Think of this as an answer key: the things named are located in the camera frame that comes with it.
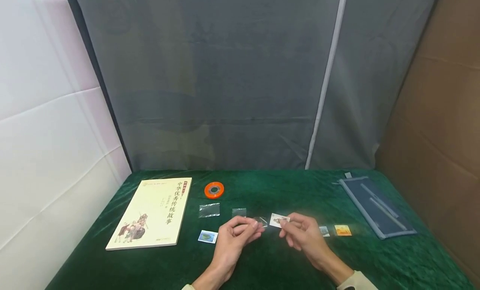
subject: orange stamp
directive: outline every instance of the orange stamp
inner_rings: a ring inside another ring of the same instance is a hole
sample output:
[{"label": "orange stamp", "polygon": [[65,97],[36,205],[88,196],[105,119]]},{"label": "orange stamp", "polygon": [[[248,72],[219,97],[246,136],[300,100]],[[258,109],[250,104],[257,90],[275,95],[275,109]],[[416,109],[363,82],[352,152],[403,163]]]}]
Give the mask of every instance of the orange stamp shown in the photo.
[{"label": "orange stamp", "polygon": [[351,236],[352,235],[348,225],[335,225],[335,230],[337,231],[337,236]]}]

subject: small plastic bag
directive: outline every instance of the small plastic bag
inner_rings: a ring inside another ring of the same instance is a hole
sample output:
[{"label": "small plastic bag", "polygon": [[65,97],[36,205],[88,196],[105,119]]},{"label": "small plastic bag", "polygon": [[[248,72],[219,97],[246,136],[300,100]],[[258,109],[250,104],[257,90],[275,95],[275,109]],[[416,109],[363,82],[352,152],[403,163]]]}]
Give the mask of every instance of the small plastic bag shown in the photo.
[{"label": "small plastic bag", "polygon": [[253,217],[262,227],[268,227],[267,219],[265,217]]},{"label": "small plastic bag", "polygon": [[235,217],[235,216],[246,217],[247,216],[247,209],[246,208],[232,209],[232,218]]},{"label": "small plastic bag", "polygon": [[220,216],[220,203],[216,204],[202,204],[198,209],[199,218]]}]

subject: gray fabric backdrop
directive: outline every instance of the gray fabric backdrop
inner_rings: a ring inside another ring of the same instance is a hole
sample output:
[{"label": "gray fabric backdrop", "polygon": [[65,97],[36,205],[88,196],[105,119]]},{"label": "gray fabric backdrop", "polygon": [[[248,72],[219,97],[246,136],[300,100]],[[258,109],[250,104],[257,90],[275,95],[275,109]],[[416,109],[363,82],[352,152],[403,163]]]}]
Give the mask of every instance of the gray fabric backdrop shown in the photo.
[{"label": "gray fabric backdrop", "polygon": [[[434,0],[347,0],[312,168],[372,167]],[[339,0],[78,0],[133,169],[305,167]]]}]

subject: green velvet tablecloth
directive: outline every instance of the green velvet tablecloth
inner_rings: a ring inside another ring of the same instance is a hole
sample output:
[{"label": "green velvet tablecloth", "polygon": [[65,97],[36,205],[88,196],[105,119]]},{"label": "green velvet tablecloth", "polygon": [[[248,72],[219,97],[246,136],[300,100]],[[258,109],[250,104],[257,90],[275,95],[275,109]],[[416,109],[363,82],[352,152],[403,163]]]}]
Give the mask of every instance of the green velvet tablecloth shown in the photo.
[{"label": "green velvet tablecloth", "polygon": [[[445,250],[427,230],[387,178],[377,171],[351,170],[369,176],[410,220],[418,235],[379,240],[341,186],[337,171],[141,171],[128,177],[91,229],[67,259],[48,290],[181,289],[192,283],[211,261],[214,245],[198,242],[201,230],[217,231],[231,218],[232,208],[247,216],[270,217],[293,211],[328,226],[332,250],[379,289],[473,289]],[[139,182],[143,179],[192,177],[176,246],[105,251],[105,246]],[[200,204],[213,202],[205,185],[222,182],[220,216],[198,218]],[[348,224],[352,237],[336,237],[333,224]],[[279,239],[280,229],[268,227],[248,245],[233,276],[222,289],[334,289],[302,253]]]}]

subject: book cover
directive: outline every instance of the book cover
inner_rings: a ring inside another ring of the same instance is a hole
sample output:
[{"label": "book cover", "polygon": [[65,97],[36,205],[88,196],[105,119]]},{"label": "book cover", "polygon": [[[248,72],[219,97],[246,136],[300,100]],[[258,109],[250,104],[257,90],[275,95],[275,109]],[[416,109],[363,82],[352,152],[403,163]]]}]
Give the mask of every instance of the book cover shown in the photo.
[{"label": "book cover", "polygon": [[191,177],[142,180],[106,250],[176,245]]}]

